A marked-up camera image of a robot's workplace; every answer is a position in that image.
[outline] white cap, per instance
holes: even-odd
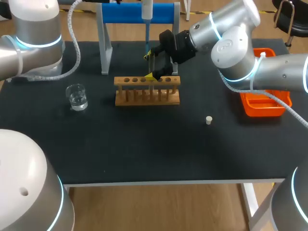
[[[207,116],[205,118],[205,122],[206,122],[207,125],[210,125],[212,123],[212,120],[213,120],[213,118],[211,116]]]
[[[41,148],[28,136],[0,129],[0,230],[18,220],[38,198],[47,174]]]
[[[12,14],[25,21],[46,21],[59,14],[57,0],[9,0]]]

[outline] glowing blue ring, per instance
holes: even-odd
[[[55,42],[51,42],[51,43],[48,43],[48,44],[44,44],[44,45],[32,45],[32,44],[28,44],[28,43],[25,43],[25,42],[22,42],[18,37],[16,37],[17,41],[19,43],[21,43],[22,45],[24,45],[25,47],[30,47],[30,48],[45,48],[45,47],[51,47],[55,44],[57,44],[60,40],[61,40],[61,35],[60,37],[55,41]]]
[[[62,206],[63,206],[63,199],[64,199],[63,185],[62,185],[62,183],[61,183],[61,180],[60,180],[59,176],[58,176],[58,179],[59,179],[59,182],[60,182],[60,185],[61,185],[61,194],[62,194],[62,196],[61,196],[61,203],[60,203],[59,211],[58,211],[58,213],[57,213],[55,219],[53,220],[52,224],[51,224],[50,227],[47,229],[47,231],[51,231],[52,228],[54,227],[55,223],[57,222],[57,220],[58,220],[58,218],[59,218],[59,215],[60,215],[60,213],[61,213]]]
[[[298,203],[298,201],[297,201],[297,198],[296,198],[296,196],[295,196],[295,190],[294,190],[294,176],[295,176],[296,170],[297,170],[297,167],[296,167],[296,169],[295,169],[294,172],[293,172],[292,180],[291,180],[291,191],[292,191],[292,196],[293,196],[294,202],[295,202],[295,204],[296,204],[296,207],[297,207],[297,209],[298,209],[300,215],[302,215],[303,219],[305,219],[305,221],[308,223],[308,218],[307,218],[307,216],[305,215],[305,213],[304,213],[304,211],[302,210],[302,208],[300,207],[300,205],[299,205],[299,203]]]
[[[218,33],[217,27],[216,27],[216,25],[215,25],[215,23],[213,21],[213,18],[212,18],[212,12],[210,13],[209,17],[210,17],[210,21],[211,21],[211,24],[212,24],[212,28],[215,31],[215,34],[217,35],[218,39],[221,40],[221,36]]]
[[[304,70],[303,70],[303,84],[304,84],[304,89],[308,93],[308,88],[307,88],[307,83],[306,83],[306,74],[307,74],[307,66],[308,66],[308,57],[305,61],[304,64]]]
[[[239,81],[242,81],[242,80],[248,78],[249,76],[251,76],[253,73],[255,73],[256,70],[258,69],[258,67],[259,67],[259,63],[258,63],[257,59],[255,59],[255,65],[254,65],[254,67],[252,68],[252,70],[249,72],[248,75],[244,76],[243,78],[237,79],[237,80],[230,80],[230,79],[227,79],[226,77],[225,77],[225,79],[226,79],[228,82],[239,82]]]

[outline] small white bottle cap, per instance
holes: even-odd
[[[205,120],[206,120],[206,124],[207,124],[207,125],[210,125],[211,122],[212,122],[212,120],[213,120],[213,118],[212,118],[211,116],[207,116],[207,117],[205,118]]]

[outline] black tabletop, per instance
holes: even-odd
[[[115,107],[114,76],[144,76],[143,42],[113,42],[110,74],[102,76],[97,42],[80,42],[81,65],[52,82],[16,79],[0,93],[0,128],[19,131],[43,149],[64,184],[169,180],[285,178],[306,155],[307,130],[288,112],[249,118],[229,91],[210,54],[179,66],[180,105]],[[282,40],[254,47],[286,54]],[[64,71],[75,63],[66,43]],[[70,110],[67,86],[86,88],[88,108]],[[308,118],[308,97],[292,93]],[[205,117],[212,116],[210,126]]]

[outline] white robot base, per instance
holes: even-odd
[[[0,230],[73,230],[73,204],[41,148],[4,129],[0,147]]]

